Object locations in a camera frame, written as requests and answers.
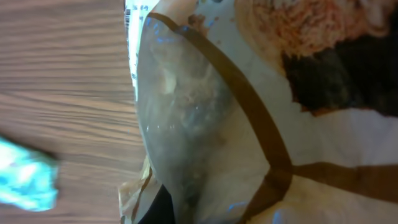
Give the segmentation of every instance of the dark food item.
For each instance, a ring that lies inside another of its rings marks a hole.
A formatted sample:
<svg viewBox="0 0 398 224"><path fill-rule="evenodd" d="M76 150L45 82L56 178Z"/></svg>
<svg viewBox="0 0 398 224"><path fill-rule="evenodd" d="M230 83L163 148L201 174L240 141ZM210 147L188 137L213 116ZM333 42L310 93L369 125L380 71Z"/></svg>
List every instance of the dark food item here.
<svg viewBox="0 0 398 224"><path fill-rule="evenodd" d="M283 64L294 95L314 115L347 108L398 117L398 10L387 37L344 41L311 57Z"/></svg>

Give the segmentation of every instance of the plastic bag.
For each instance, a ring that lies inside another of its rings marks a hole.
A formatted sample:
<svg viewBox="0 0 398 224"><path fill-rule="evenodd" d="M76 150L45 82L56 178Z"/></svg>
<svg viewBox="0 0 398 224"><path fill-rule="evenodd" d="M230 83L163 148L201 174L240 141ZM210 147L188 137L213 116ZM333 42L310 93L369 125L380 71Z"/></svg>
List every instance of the plastic bag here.
<svg viewBox="0 0 398 224"><path fill-rule="evenodd" d="M31 212L55 206L58 164L48 155L0 138L0 202Z"/></svg>
<svg viewBox="0 0 398 224"><path fill-rule="evenodd" d="M141 132L177 223L395 221L396 1L126 12Z"/></svg>

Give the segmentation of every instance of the printed food image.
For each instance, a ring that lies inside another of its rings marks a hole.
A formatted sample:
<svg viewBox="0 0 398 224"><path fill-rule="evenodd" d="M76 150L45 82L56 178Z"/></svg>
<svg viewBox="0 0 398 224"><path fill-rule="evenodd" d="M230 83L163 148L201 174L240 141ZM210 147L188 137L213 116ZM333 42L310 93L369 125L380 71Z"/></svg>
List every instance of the printed food image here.
<svg viewBox="0 0 398 224"><path fill-rule="evenodd" d="M286 76L304 111L398 116L396 3L236 0L235 13L245 41Z"/></svg>

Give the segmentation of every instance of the wood grain surface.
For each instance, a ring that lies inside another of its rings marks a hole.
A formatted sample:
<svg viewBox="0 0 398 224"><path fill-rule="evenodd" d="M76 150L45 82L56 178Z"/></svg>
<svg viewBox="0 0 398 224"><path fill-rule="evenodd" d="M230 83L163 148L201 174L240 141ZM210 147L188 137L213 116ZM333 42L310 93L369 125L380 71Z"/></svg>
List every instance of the wood grain surface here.
<svg viewBox="0 0 398 224"><path fill-rule="evenodd" d="M145 156L123 0L0 0L0 135L60 159L57 207L0 223L118 223Z"/></svg>

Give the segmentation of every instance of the barcode label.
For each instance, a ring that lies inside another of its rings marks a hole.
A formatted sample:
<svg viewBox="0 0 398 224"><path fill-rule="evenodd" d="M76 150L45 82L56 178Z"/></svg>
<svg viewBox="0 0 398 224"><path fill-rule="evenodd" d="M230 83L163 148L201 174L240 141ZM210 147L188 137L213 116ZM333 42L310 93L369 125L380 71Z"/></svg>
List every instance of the barcode label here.
<svg viewBox="0 0 398 224"><path fill-rule="evenodd" d="M159 0L126 0L124 10L124 25L126 27L127 51L132 85L135 87L137 99L137 65L138 50L140 46L141 32L144 20L148 13L153 10Z"/></svg>

